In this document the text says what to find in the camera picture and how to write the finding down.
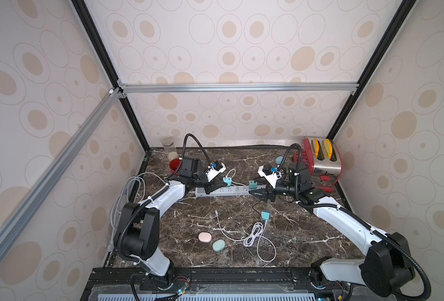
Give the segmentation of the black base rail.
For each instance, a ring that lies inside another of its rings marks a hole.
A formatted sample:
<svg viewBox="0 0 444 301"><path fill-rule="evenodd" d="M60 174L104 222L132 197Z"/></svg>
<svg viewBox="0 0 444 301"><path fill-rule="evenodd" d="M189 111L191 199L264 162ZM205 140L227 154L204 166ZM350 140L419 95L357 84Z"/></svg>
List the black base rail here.
<svg viewBox="0 0 444 301"><path fill-rule="evenodd" d="M311 268L172 268L157 277L141 268L96 268L82 300L381 300L369 288L327 282Z"/></svg>

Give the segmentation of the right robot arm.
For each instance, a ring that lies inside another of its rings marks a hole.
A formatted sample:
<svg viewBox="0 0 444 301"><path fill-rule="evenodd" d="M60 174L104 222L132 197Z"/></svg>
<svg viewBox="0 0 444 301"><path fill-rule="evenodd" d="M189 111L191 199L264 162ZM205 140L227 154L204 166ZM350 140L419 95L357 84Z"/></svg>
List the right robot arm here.
<svg viewBox="0 0 444 301"><path fill-rule="evenodd" d="M411 256L409 243L400 233L387 233L367 223L340 205L323 189L312 184L317 161L340 162L340 153L332 141L313 139L288 147L297 150L297 160L282 173L283 163L258 168L257 180L266 186L249 193L259 200L274 201L277 196L290 196L293 202L326 221L348 238L364 255L364 259L323 257L313 262L310 282L322 290L331 282L346 282L368 287L380 297L394 295L404 300L427 300L431 283L426 272Z"/></svg>

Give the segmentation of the teal charger with black cable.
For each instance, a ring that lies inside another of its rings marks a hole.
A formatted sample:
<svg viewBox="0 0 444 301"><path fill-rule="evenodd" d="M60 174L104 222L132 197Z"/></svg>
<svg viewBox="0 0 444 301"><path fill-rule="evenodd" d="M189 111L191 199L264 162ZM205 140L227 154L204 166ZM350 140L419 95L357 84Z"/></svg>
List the teal charger with black cable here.
<svg viewBox="0 0 444 301"><path fill-rule="evenodd" d="M257 189L257 188L258 188L258 183L256 181L249 181L249 185L248 185L249 190Z"/></svg>

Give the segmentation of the green earbud case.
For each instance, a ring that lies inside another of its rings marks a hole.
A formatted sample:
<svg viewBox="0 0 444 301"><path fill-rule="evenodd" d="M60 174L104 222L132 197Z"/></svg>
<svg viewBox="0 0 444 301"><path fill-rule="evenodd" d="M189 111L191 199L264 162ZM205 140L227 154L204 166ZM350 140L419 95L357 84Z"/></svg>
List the green earbud case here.
<svg viewBox="0 0 444 301"><path fill-rule="evenodd" d="M221 252L225 249L226 247L226 242L222 239L220 240L216 240L213 244L212 244L212 248L214 252Z"/></svg>

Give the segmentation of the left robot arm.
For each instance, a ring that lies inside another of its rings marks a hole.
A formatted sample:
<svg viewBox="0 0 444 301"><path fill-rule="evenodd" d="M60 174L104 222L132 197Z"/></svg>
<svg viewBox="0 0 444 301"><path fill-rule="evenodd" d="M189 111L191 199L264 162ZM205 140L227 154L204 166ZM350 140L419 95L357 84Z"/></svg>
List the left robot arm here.
<svg viewBox="0 0 444 301"><path fill-rule="evenodd" d="M186 156L189 138L202 150L208 165L204 168L200 160ZM194 134L186 134L183 142L181 162L176 170L163 180L163 187L140 203L127 203L122 208L119 224L114 236L118 256L156 276L166 277L171 261L159 248L160 218L190 191L201 188L206 194L226 186L223 162L213 161Z"/></svg>

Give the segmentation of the clear glass jar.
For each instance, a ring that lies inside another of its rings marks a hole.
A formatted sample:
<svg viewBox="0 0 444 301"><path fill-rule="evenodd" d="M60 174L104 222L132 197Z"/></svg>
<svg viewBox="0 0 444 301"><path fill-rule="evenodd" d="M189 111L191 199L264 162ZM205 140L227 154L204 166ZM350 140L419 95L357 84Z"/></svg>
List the clear glass jar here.
<svg viewBox="0 0 444 301"><path fill-rule="evenodd" d="M170 161L179 158L179 154L177 153L175 140L173 137L165 137L163 140L161 140L161 143L167 155L167 158Z"/></svg>

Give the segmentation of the pink earbud case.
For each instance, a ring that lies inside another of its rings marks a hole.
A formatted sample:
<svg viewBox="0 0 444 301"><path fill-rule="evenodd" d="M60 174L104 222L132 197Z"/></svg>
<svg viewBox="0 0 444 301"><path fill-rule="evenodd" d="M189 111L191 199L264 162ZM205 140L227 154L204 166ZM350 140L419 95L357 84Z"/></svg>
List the pink earbud case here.
<svg viewBox="0 0 444 301"><path fill-rule="evenodd" d="M200 232L198 235L198 239L202 243L210 243L212 240L212 235L208 232Z"/></svg>

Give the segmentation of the red metal cup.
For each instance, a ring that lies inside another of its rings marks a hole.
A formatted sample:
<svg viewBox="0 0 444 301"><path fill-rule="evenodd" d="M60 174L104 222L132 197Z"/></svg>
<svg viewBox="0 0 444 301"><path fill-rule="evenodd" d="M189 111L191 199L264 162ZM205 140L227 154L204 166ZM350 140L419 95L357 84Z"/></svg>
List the red metal cup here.
<svg viewBox="0 0 444 301"><path fill-rule="evenodd" d="M179 172L181 166L181 159L175 158L169 163L170 170L173 174L177 174Z"/></svg>

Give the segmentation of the red silver toaster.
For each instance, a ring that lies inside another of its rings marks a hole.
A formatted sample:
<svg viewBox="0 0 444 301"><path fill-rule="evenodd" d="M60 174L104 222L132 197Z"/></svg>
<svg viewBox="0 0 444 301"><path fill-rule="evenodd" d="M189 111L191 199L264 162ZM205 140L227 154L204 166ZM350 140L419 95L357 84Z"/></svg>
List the red silver toaster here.
<svg viewBox="0 0 444 301"><path fill-rule="evenodd" d="M343 172L342 159L333 141L305 137L301 161L308 166L313 186L332 193Z"/></svg>

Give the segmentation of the diagonal aluminium rail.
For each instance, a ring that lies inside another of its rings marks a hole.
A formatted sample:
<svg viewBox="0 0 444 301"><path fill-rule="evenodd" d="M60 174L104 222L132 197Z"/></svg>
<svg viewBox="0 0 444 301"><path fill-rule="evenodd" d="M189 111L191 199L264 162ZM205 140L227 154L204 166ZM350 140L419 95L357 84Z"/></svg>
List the diagonal aluminium rail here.
<svg viewBox="0 0 444 301"><path fill-rule="evenodd" d="M0 228L0 263L78 155L81 148L86 144L88 138L99 126L111 106L119 100L121 95L122 92L119 87L113 88L106 94L81 128L77 130L70 142L61 150L58 157L29 190L14 212L9 215Z"/></svg>

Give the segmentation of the horizontal aluminium rail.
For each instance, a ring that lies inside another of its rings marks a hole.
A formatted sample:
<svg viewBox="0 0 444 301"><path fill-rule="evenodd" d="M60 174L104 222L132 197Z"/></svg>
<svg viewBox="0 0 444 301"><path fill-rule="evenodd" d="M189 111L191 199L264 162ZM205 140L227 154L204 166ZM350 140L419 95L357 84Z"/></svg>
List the horizontal aluminium rail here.
<svg viewBox="0 0 444 301"><path fill-rule="evenodd" d="M357 82L252 83L252 84L121 84L121 94L356 91Z"/></svg>

